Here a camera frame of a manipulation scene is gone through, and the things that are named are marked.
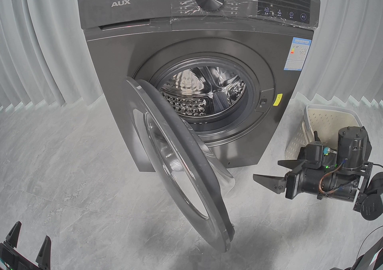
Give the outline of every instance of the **white curtain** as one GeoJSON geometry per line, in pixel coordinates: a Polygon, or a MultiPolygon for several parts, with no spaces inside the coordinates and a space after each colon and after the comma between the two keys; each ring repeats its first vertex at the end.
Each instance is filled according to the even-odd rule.
{"type": "MultiPolygon", "coordinates": [[[[383,0],[321,0],[296,92],[383,100],[383,0]]],[[[77,0],[0,0],[0,107],[60,105],[102,94],[77,0]]]]}

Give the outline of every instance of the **yellow warning sticker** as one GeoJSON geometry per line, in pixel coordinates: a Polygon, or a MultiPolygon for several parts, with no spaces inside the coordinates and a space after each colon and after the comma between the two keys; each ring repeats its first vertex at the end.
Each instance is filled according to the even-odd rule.
{"type": "Polygon", "coordinates": [[[282,100],[282,96],[283,96],[283,94],[278,94],[276,96],[275,102],[273,104],[274,106],[278,106],[279,105],[279,102],[281,102],[281,100],[282,100]]]}

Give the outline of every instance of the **front-load washing machine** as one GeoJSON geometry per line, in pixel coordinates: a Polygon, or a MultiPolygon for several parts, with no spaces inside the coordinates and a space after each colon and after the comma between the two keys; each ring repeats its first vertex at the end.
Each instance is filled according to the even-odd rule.
{"type": "Polygon", "coordinates": [[[234,180],[226,168],[257,164],[265,151],[318,27],[320,0],[78,4],[137,168],[156,171],[201,236],[227,251],[234,229],[221,193],[234,180]]]}

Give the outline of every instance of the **washing machine door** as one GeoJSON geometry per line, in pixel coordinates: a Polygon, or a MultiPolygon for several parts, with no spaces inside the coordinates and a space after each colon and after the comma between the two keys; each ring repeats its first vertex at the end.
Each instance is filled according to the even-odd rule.
{"type": "Polygon", "coordinates": [[[226,252],[234,228],[221,187],[230,189],[234,178],[154,86],[127,77],[123,90],[139,140],[170,196],[194,229],[226,252]]]}

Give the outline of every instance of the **laundry basket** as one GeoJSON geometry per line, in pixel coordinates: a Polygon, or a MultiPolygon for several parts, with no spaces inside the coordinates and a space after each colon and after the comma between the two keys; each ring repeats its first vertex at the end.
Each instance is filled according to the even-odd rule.
{"type": "Polygon", "coordinates": [[[357,114],[341,107],[309,104],[299,123],[293,138],[290,140],[285,159],[297,159],[301,147],[314,141],[314,131],[326,146],[338,148],[338,131],[344,127],[361,127],[357,114]]]}

